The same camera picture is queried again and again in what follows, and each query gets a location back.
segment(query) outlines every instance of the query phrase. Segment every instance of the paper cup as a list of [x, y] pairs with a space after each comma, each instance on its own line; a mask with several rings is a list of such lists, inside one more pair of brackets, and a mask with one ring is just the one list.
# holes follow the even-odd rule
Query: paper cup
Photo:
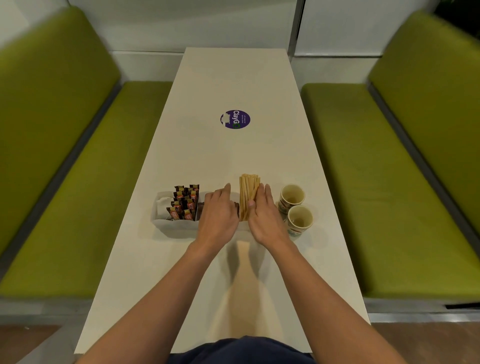
[[305, 200], [305, 192], [301, 187], [296, 184], [287, 184], [280, 191], [278, 210], [282, 214], [287, 214], [292, 207], [300, 205], [303, 200]]
[[294, 206], [288, 211], [286, 224], [288, 234], [296, 238], [313, 225], [313, 215], [305, 206]]

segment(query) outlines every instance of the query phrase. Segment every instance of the navy blue shirt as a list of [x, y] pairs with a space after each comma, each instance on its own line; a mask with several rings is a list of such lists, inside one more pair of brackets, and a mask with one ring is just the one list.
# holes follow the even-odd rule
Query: navy blue shirt
[[171, 354], [168, 364], [315, 364], [310, 354], [269, 338], [244, 336], [200, 345], [188, 352]]

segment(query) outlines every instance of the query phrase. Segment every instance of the green backrest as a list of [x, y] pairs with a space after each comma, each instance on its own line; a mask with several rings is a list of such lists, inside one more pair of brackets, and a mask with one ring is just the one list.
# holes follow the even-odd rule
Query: green backrest
[[369, 78], [480, 232], [480, 42], [415, 12]]
[[119, 77], [75, 7], [0, 50], [0, 254]]

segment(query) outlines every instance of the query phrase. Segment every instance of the hand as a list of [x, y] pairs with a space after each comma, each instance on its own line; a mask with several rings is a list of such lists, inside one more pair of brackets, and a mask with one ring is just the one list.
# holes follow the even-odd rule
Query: hand
[[248, 201], [248, 211], [248, 225], [253, 237], [269, 251], [279, 244], [291, 243], [268, 184], [265, 188], [263, 183], [258, 186], [256, 202]]
[[228, 243], [239, 224], [237, 209], [230, 201], [230, 183], [205, 195], [196, 242], [212, 249], [215, 255]]

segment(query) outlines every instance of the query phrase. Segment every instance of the cup rim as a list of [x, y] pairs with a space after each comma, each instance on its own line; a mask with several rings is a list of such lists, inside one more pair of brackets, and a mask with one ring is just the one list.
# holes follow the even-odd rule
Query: cup rim
[[[286, 199], [285, 197], [283, 197], [283, 189], [284, 189], [285, 187], [288, 187], [288, 186], [296, 186], [296, 187], [298, 187], [298, 188], [301, 189], [301, 191], [303, 192], [303, 199], [302, 199], [300, 202], [298, 202], [298, 203], [296, 203], [296, 204], [293, 204], [293, 203], [291, 203], [291, 202], [288, 202], [287, 199]], [[286, 184], [285, 186], [283, 186], [282, 189], [280, 190], [280, 198], [282, 198], [286, 203], [288, 203], [288, 204], [290, 204], [290, 205], [292, 205], [292, 206], [301, 205], [301, 204], [303, 203], [303, 201], [305, 201], [305, 191], [303, 190], [303, 188], [301, 188], [301, 187], [298, 186], [297, 184], [295, 184], [295, 183], [289, 183], [289, 184]]]
[[[306, 209], [308, 212], [310, 212], [310, 215], [312, 216], [312, 223], [311, 223], [309, 226], [305, 226], [305, 227], [297, 226], [297, 225], [295, 225], [295, 224], [292, 222], [292, 220], [290, 219], [290, 211], [293, 210], [294, 208], [299, 208], [299, 207], [302, 207], [302, 208]], [[308, 228], [311, 228], [312, 225], [313, 225], [313, 213], [312, 213], [312, 211], [311, 211], [308, 207], [306, 207], [306, 206], [304, 206], [304, 205], [296, 205], [296, 206], [292, 207], [290, 210], [288, 210], [287, 220], [288, 220], [288, 222], [289, 222], [290, 224], [292, 224], [292, 225], [293, 225], [294, 227], [296, 227], [297, 229], [307, 230]]]

